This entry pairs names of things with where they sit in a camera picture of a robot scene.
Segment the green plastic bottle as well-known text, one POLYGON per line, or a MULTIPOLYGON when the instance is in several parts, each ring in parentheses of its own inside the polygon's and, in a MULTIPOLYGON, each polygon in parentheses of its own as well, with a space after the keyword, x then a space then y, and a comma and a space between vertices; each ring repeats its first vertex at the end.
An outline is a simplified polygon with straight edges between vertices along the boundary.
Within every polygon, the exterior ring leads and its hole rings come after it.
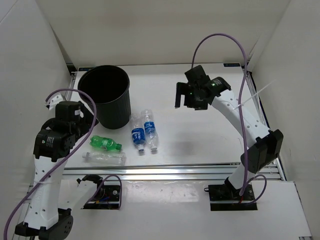
POLYGON ((94 135, 90 138, 90 145, 95 149, 104 151, 121 151, 122 145, 116 143, 113 139, 94 135))

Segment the clear bottle small blue label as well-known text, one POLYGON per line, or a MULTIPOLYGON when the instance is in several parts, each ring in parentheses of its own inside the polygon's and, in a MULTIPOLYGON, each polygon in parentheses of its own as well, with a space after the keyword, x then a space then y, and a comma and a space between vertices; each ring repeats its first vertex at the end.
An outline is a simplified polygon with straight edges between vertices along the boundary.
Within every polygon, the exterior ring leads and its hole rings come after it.
POLYGON ((151 109, 145 109, 141 112, 141 120, 144 127, 145 139, 150 150, 155 153, 159 146, 159 136, 155 127, 154 116, 151 109))

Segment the clear bottle large blue label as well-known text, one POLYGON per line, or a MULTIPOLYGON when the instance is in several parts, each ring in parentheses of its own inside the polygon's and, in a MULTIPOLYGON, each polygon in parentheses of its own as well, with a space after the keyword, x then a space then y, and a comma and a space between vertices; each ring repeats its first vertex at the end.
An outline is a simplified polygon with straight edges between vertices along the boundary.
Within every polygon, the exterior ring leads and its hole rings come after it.
POLYGON ((131 136, 133 144, 138 150, 139 154, 143 154, 145 151, 146 137, 141 117, 133 113, 130 115, 129 121, 132 127, 131 136))

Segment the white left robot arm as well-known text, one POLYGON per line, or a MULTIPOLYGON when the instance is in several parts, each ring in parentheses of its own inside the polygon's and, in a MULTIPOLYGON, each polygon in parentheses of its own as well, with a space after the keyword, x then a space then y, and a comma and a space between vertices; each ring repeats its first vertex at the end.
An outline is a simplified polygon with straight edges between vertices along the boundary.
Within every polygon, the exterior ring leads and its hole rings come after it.
POLYGON ((90 134, 98 124, 94 115, 80 101, 61 101, 55 116, 38 132, 33 149, 34 186, 24 220, 14 233, 24 237, 49 239, 62 223, 71 222, 71 211, 58 207, 59 192, 67 157, 77 141, 90 134))

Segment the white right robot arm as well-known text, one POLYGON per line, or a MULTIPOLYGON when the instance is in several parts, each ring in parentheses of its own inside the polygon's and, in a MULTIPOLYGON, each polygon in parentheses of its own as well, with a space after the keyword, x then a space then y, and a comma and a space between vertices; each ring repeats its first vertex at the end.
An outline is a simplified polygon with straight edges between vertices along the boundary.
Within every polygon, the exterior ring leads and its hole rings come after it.
POLYGON ((187 82, 176 84, 175 107, 184 105, 195 110, 218 110, 243 138, 241 164, 224 182, 224 193, 230 200, 244 194, 245 188, 257 173, 278 158, 284 135, 271 130, 256 119, 245 107, 225 79, 211 79, 201 65, 185 72, 187 82))

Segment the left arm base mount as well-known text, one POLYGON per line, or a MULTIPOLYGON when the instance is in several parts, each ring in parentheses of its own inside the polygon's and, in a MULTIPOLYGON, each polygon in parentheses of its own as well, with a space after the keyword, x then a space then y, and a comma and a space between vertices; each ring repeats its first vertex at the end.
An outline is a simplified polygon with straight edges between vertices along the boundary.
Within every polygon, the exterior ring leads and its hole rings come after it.
POLYGON ((121 186, 104 183, 92 200, 86 203, 83 210, 118 210, 120 208, 121 186))

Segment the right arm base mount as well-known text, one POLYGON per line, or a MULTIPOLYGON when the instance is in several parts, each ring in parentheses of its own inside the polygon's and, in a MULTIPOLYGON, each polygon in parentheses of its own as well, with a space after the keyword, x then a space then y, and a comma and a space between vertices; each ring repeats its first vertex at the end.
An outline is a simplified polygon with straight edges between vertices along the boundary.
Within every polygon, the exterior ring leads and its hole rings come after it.
POLYGON ((211 184, 203 189, 209 195, 210 210, 212 212, 228 211, 257 211, 254 190, 249 184, 242 196, 233 194, 225 184, 211 184))

